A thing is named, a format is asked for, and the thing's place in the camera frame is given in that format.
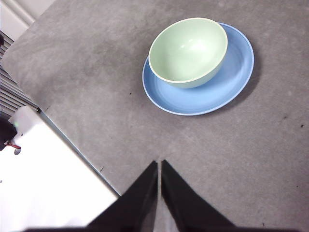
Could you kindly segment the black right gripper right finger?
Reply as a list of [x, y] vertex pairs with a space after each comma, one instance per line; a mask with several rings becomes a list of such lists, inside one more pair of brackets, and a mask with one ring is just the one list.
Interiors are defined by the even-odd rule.
[[161, 193], [179, 229], [236, 227], [202, 199], [166, 160], [161, 162]]

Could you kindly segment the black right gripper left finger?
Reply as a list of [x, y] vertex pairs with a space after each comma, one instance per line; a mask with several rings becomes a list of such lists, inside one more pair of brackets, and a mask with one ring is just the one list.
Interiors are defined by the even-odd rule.
[[158, 164], [152, 161], [127, 191], [88, 224], [89, 229], [153, 229]]

